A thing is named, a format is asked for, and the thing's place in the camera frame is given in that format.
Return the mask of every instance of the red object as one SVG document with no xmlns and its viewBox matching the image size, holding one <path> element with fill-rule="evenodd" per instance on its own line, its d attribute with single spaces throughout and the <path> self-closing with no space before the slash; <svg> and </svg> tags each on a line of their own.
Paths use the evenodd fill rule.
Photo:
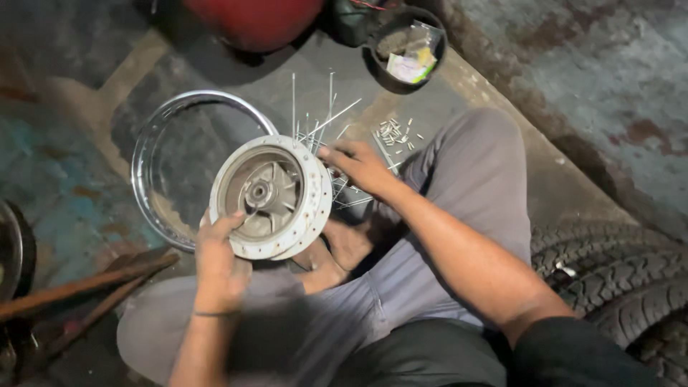
<svg viewBox="0 0 688 387">
<path fill-rule="evenodd" d="M 320 13 L 323 0 L 184 0 L 229 45 L 269 52 L 296 39 Z"/>
</svg>

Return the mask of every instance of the wooden stick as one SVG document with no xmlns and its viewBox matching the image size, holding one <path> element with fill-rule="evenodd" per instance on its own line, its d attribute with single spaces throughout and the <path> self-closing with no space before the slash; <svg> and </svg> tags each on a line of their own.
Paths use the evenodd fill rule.
<svg viewBox="0 0 688 387">
<path fill-rule="evenodd" d="M 7 321 L 18 315 L 24 315 L 34 309 L 55 301 L 64 300 L 74 295 L 101 289 L 105 286 L 128 281 L 163 269 L 179 260 L 177 255 L 165 255 L 157 260 L 142 264 L 133 264 L 115 271 L 106 271 L 84 280 L 70 282 L 52 289 L 45 289 L 26 297 L 12 300 L 0 305 L 0 322 Z"/>
</svg>

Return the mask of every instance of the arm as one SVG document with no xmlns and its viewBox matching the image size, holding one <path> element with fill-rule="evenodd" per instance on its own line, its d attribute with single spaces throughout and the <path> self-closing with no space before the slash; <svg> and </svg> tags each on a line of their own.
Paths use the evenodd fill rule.
<svg viewBox="0 0 688 387">
<path fill-rule="evenodd" d="M 456 295 L 497 324 L 511 346 L 533 322 L 573 316 L 530 267 L 394 177 L 367 144 L 337 142 L 319 156 L 397 211 Z"/>
<path fill-rule="evenodd" d="M 251 265 L 234 257 L 227 235 L 243 215 L 210 225 L 201 221 L 196 248 L 198 289 L 193 314 L 170 378 L 171 387 L 227 386 L 227 352 L 239 317 L 241 295 L 248 286 Z"/>
</svg>

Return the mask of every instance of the forearm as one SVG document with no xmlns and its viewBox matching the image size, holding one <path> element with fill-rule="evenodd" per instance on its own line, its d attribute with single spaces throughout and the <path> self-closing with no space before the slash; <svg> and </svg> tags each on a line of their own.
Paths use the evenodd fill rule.
<svg viewBox="0 0 688 387">
<path fill-rule="evenodd" d="M 206 309 L 196 306 L 195 310 Z M 170 387 L 228 385 L 226 365 L 238 318 L 238 311 L 222 312 L 218 316 L 192 315 L 170 378 Z"/>
<path fill-rule="evenodd" d="M 541 318 L 572 315 L 521 260 L 400 183 L 382 199 L 409 225 L 456 295 L 497 324 L 514 344 Z"/>
</svg>

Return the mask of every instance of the black shirt sleeve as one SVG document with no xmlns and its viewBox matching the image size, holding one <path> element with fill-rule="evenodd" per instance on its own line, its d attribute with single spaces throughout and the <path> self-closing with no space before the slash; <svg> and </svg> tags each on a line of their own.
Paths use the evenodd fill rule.
<svg viewBox="0 0 688 387">
<path fill-rule="evenodd" d="M 572 317 L 535 322 L 516 343 L 512 366 L 522 386 L 658 386 L 650 369 Z"/>
</svg>

